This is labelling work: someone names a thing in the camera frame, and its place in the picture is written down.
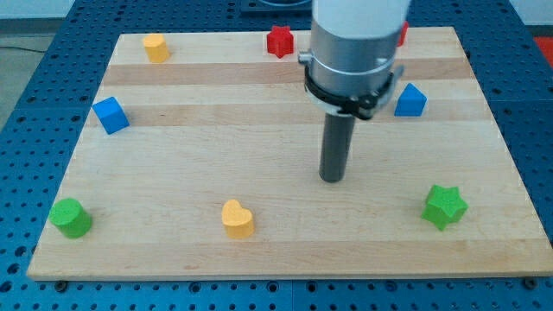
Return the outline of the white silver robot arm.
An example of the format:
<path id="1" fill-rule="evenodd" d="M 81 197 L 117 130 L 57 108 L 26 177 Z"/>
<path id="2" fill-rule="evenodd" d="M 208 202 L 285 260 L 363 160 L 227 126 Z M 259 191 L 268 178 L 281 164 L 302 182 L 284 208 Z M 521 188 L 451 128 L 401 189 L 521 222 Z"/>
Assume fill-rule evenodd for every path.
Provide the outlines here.
<path id="1" fill-rule="evenodd" d="M 319 175 L 341 181 L 356 120 L 391 99 L 403 67 L 394 65 L 410 0 L 318 0 L 310 43 L 299 53 L 304 88 L 325 112 Z"/>

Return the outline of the red block behind arm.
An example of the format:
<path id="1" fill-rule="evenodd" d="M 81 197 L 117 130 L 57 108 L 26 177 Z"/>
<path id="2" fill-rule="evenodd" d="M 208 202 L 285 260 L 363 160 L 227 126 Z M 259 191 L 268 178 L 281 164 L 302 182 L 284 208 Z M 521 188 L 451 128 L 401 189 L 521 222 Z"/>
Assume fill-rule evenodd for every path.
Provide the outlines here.
<path id="1" fill-rule="evenodd" d="M 408 29 L 409 29 L 409 23 L 407 21 L 404 21 L 403 26 L 401 28 L 400 36 L 397 42 L 398 48 L 403 46 L 405 42 L 405 38 L 407 36 Z"/>

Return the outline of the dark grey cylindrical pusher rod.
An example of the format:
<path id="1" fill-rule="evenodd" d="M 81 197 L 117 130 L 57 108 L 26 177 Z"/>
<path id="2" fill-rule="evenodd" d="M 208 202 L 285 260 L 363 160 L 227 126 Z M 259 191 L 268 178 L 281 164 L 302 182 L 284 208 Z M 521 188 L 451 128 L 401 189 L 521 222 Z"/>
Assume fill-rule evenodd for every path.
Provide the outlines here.
<path id="1" fill-rule="evenodd" d="M 325 182 L 343 179 L 354 125 L 354 117 L 325 116 L 319 167 L 319 175 Z"/>

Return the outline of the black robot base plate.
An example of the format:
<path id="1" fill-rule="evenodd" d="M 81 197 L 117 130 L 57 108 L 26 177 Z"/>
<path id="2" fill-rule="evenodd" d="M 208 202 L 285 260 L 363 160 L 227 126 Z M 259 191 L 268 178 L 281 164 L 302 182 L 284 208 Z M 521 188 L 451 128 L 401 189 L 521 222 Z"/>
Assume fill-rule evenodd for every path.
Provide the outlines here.
<path id="1" fill-rule="evenodd" d="M 240 0 L 242 15 L 310 12 L 311 0 Z"/>

